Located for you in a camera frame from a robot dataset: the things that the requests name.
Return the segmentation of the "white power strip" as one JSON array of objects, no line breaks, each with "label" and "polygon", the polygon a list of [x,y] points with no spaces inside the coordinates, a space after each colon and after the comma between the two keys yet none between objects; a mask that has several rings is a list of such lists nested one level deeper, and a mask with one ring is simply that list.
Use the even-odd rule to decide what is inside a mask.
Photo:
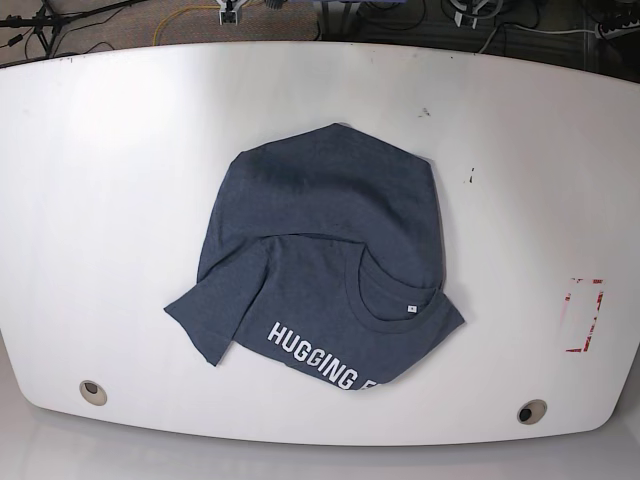
[{"label": "white power strip", "polygon": [[639,32],[639,10],[632,9],[606,17],[596,26],[598,39],[613,40]]}]

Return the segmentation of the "dark blue printed T-shirt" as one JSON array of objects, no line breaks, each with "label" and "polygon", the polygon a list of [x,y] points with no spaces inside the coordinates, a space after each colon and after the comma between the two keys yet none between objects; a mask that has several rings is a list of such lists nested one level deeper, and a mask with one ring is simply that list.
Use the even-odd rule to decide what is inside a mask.
[{"label": "dark blue printed T-shirt", "polygon": [[431,165],[332,124],[235,158],[195,285],[166,312],[211,365],[239,344],[366,390],[462,326],[443,247]]}]

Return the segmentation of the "black tripod stand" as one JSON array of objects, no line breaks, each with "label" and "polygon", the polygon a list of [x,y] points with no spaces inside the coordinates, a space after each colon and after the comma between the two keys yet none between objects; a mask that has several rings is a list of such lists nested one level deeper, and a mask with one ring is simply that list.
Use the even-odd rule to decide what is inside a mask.
[{"label": "black tripod stand", "polygon": [[40,9],[31,18],[23,18],[19,15],[9,15],[1,20],[1,27],[8,29],[31,28],[32,33],[37,37],[44,49],[44,58],[54,57],[55,47],[61,41],[62,30],[80,20],[92,18],[106,12],[120,11],[131,7],[145,0],[139,1],[119,1],[91,10],[76,13],[61,13],[57,11],[50,1],[41,1]]}]

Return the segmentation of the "red tape rectangle marking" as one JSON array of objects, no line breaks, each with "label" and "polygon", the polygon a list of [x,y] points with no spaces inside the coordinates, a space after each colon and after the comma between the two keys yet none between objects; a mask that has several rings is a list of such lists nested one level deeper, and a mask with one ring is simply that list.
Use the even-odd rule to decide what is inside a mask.
[{"label": "red tape rectangle marking", "polygon": [[572,278],[565,295],[560,324],[561,348],[587,352],[604,297],[603,279]]}]

